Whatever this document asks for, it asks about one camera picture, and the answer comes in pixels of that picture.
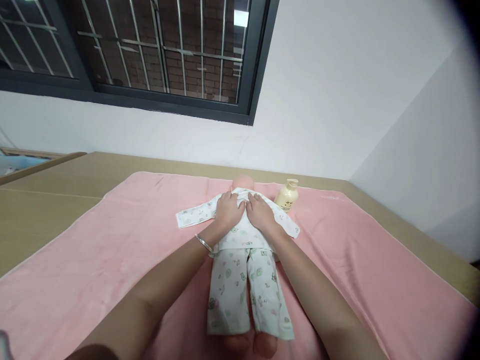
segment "doll feet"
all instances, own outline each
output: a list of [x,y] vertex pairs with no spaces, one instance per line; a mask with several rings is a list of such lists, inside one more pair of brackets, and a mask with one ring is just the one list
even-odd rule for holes
[[245,335],[229,335],[223,340],[234,359],[243,359],[250,350],[250,340]]
[[271,359],[277,352],[278,340],[266,332],[259,332],[253,341],[253,352],[262,358]]

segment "bangle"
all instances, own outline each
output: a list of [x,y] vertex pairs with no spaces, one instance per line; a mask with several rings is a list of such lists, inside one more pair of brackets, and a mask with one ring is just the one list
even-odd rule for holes
[[208,245],[200,236],[198,236],[197,234],[195,234],[195,237],[196,239],[201,242],[201,244],[206,247],[208,249],[209,252],[213,253],[214,250],[210,247],[210,245]]

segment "human hand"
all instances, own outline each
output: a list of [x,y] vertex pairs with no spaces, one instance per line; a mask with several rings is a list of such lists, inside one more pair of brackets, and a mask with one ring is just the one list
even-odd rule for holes
[[274,227],[277,223],[274,212],[265,200],[260,195],[252,195],[251,193],[248,193],[248,199],[250,202],[246,204],[246,215],[250,223],[262,233]]
[[238,194],[230,191],[223,193],[216,203],[216,222],[229,231],[240,222],[245,211],[246,201],[237,206]]

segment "wooden table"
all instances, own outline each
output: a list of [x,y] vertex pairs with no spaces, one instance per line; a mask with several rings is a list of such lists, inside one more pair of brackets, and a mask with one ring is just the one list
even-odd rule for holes
[[480,271],[345,180],[93,152],[0,186],[0,276],[67,229],[138,171],[233,179],[340,191],[373,216],[440,277],[478,304]]

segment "baby pajamas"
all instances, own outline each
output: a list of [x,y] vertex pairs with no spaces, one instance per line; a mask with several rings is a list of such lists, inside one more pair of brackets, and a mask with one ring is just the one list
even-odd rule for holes
[[[273,210],[274,218],[291,237],[296,238],[299,227],[285,212],[262,194],[242,188],[238,204],[248,200],[248,193],[259,194]],[[180,228],[215,218],[221,194],[200,206],[176,214]],[[247,212],[240,222],[213,248],[213,268],[207,313],[209,335],[236,335],[250,330],[247,301],[251,301],[257,332],[265,332],[283,340],[293,340],[294,330],[278,281],[274,249],[263,234],[249,221]],[[247,279],[250,299],[247,299]]]

